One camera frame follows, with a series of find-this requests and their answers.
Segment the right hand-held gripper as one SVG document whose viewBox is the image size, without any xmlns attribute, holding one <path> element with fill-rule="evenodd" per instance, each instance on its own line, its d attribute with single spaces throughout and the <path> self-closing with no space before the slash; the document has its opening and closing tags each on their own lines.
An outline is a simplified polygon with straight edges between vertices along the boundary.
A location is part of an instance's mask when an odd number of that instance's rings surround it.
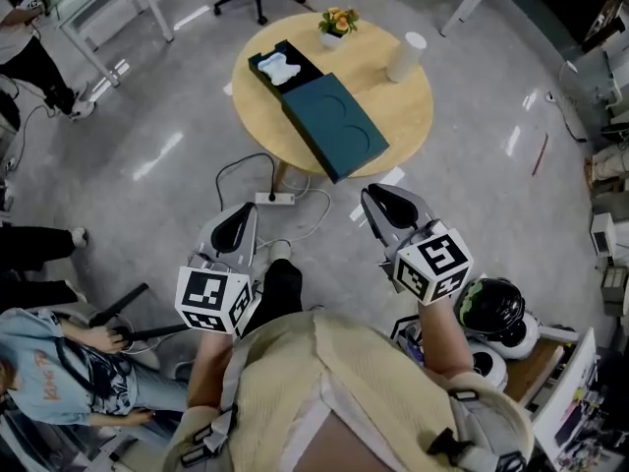
<svg viewBox="0 0 629 472">
<path fill-rule="evenodd" d="M 460 233 L 436 219 L 422 197 L 373 183 L 362 190 L 361 204 L 374 236 L 385 247 L 397 242 L 387 275 L 398 292 L 409 291 L 428 306 L 464 286 L 474 259 Z M 410 228 L 416 230 L 400 239 L 398 231 Z"/>
</svg>

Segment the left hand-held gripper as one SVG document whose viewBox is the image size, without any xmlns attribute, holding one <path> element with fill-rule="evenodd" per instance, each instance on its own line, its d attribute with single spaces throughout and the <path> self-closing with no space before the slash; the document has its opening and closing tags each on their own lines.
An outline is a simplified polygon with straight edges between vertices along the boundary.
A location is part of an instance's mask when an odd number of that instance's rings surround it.
<svg viewBox="0 0 629 472">
<path fill-rule="evenodd" d="M 259 282 L 211 259 L 253 263 L 258 211 L 254 203 L 222 210 L 201 230 L 187 265 L 179 268 L 175 309 L 189 328 L 243 337 L 259 303 Z"/>
</svg>

